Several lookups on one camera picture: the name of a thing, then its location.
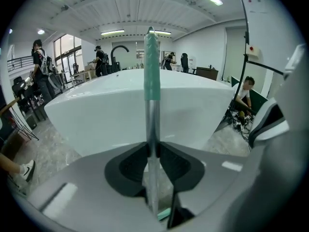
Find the doorway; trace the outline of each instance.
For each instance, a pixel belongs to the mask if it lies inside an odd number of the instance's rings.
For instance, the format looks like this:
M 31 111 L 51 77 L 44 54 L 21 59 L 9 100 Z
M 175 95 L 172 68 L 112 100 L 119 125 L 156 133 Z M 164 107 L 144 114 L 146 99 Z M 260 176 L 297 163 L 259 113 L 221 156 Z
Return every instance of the doorway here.
M 73 64 L 75 63 L 74 53 L 63 57 L 62 61 L 63 61 L 62 69 L 64 72 L 67 72 L 65 73 L 65 79 L 66 79 L 66 82 L 69 83 L 71 82 L 70 76 L 74 74 L 74 70 L 73 70 Z

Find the black curved arm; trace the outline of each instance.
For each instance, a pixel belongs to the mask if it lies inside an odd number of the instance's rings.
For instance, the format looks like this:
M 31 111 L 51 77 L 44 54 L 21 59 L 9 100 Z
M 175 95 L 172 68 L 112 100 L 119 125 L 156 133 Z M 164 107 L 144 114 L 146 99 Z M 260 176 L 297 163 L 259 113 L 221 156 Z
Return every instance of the black curved arm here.
M 112 49 L 111 58 L 112 58 L 112 68 L 113 68 L 113 70 L 115 70 L 115 65 L 114 65 L 114 50 L 116 50 L 116 49 L 119 48 L 119 47 L 124 48 L 124 49 L 126 50 L 126 52 L 129 52 L 129 49 L 127 49 L 124 45 L 118 45 L 118 46 L 116 46 L 116 47 L 114 47 L 114 48 Z

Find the white sneaker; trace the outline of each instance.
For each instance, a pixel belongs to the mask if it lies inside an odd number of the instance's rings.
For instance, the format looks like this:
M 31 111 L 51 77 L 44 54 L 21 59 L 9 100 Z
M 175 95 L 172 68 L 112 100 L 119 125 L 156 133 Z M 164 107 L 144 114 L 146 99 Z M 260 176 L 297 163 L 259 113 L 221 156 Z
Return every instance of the white sneaker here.
M 29 182 L 29 180 L 32 178 L 33 171 L 35 168 L 35 161 L 31 160 L 28 164 L 23 164 L 22 165 L 25 168 L 25 172 L 23 174 L 20 174 L 20 176 Z

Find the person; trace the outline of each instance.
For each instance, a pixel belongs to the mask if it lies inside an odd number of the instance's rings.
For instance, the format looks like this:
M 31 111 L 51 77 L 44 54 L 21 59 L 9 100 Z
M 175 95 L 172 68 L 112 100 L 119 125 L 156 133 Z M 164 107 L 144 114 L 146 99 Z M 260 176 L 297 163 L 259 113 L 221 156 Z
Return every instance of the person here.
M 176 62 L 173 61 L 173 56 L 175 56 L 175 54 L 173 52 L 171 52 L 170 54 L 168 54 L 166 57 L 165 57 L 165 64 L 164 64 L 164 67 L 171 71 L 172 70 L 172 67 L 171 67 L 171 63 L 172 64 L 176 64 Z
M 24 180 L 29 182 L 33 176 L 35 161 L 31 160 L 27 164 L 18 165 L 0 153 L 0 167 L 7 172 L 19 174 Z
M 97 45 L 96 49 L 95 49 L 96 53 L 96 58 L 92 61 L 93 63 L 96 63 L 96 75 L 97 77 L 100 77 L 103 74 L 103 70 L 102 70 L 102 65 L 103 63 L 103 59 L 104 59 L 104 52 L 101 50 L 101 46 Z
M 253 88 L 255 84 L 254 79 L 251 76 L 247 76 L 244 80 L 244 82 L 240 85 L 239 88 L 239 92 L 238 95 L 236 97 L 236 101 L 239 102 L 240 104 L 249 107 L 251 109 L 251 100 L 250 100 L 250 90 Z M 239 84 L 235 84 L 233 86 L 234 89 L 234 94 L 233 97 L 236 94 L 237 88 L 238 88 Z
M 33 43 L 33 63 L 34 70 L 31 74 L 32 79 L 36 82 L 41 90 L 45 103 L 50 102 L 56 97 L 55 91 L 48 81 L 48 75 L 43 74 L 41 71 L 42 62 L 47 57 L 42 48 L 42 41 L 36 40 Z

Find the black shirt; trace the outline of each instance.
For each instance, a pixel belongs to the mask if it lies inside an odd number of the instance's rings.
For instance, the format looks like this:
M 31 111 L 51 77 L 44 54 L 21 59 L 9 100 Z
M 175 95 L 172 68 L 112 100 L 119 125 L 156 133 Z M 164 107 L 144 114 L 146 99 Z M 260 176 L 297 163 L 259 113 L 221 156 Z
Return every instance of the black shirt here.
M 40 52 L 35 51 L 33 54 L 33 63 L 34 64 L 38 64 L 40 67 L 42 66 L 42 60 L 43 60 L 43 56 L 41 55 Z M 40 78 L 42 76 L 42 72 L 41 69 L 38 68 L 37 71 L 35 72 L 35 77 L 36 78 Z
M 96 57 L 98 57 L 97 66 L 101 66 L 103 59 L 104 59 L 104 53 L 102 51 L 97 51 Z

